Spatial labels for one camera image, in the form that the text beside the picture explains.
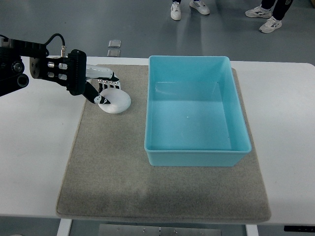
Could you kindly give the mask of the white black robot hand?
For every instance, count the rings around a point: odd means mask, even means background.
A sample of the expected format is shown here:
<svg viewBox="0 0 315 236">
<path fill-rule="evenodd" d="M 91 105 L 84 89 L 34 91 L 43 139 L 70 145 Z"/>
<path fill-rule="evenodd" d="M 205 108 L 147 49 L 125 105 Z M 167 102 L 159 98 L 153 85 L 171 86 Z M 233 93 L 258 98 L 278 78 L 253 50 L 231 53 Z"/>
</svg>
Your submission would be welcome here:
<svg viewBox="0 0 315 236">
<path fill-rule="evenodd" d="M 88 80 L 98 82 L 98 90 Z M 94 104 L 110 104 L 111 102 L 100 93 L 108 88 L 120 89 L 121 84 L 114 71 L 110 68 L 96 65 L 86 65 L 86 83 L 83 96 Z"/>
</svg>

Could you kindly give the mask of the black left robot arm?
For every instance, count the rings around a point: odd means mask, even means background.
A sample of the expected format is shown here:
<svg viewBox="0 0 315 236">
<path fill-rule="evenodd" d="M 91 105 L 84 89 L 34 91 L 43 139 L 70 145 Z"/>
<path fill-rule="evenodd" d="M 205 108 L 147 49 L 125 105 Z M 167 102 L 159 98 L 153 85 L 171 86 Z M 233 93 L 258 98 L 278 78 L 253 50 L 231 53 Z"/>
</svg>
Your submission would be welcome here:
<svg viewBox="0 0 315 236">
<path fill-rule="evenodd" d="M 62 53 L 60 57 L 50 58 L 47 45 L 56 36 L 62 40 Z M 25 65 L 22 57 L 30 59 L 29 71 L 34 79 L 55 82 L 66 87 L 71 95 L 84 93 L 87 56 L 78 49 L 72 50 L 68 56 L 65 56 L 65 42 L 62 35 L 56 33 L 44 44 L 10 39 L 4 35 L 0 37 L 1 96 L 23 89 L 29 84 L 29 78 L 24 73 Z"/>
</svg>

